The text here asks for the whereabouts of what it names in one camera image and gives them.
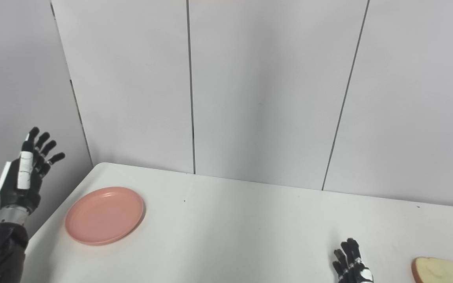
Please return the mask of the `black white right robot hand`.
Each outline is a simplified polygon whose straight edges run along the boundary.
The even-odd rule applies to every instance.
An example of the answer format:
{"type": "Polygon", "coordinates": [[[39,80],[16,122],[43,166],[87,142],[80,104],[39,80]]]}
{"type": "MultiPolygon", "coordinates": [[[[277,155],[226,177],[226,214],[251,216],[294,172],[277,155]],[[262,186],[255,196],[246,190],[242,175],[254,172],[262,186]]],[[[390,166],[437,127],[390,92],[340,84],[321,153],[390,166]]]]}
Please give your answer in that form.
{"type": "Polygon", "coordinates": [[[332,266],[339,283],[373,283],[372,271],[364,264],[359,244],[354,238],[341,242],[341,247],[333,251],[336,260],[332,266]]]}

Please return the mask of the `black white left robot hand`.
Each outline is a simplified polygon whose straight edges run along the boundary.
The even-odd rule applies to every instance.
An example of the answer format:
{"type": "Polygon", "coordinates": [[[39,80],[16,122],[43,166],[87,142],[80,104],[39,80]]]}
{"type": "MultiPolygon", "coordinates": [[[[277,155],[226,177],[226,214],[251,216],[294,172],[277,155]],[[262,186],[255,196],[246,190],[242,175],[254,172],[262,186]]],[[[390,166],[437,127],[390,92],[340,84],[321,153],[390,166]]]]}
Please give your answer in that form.
{"type": "Polygon", "coordinates": [[[0,209],[20,207],[30,215],[38,208],[43,179],[55,163],[65,158],[63,152],[48,157],[56,145],[49,132],[41,133],[38,127],[29,131],[18,157],[7,162],[2,172],[0,209]]]}

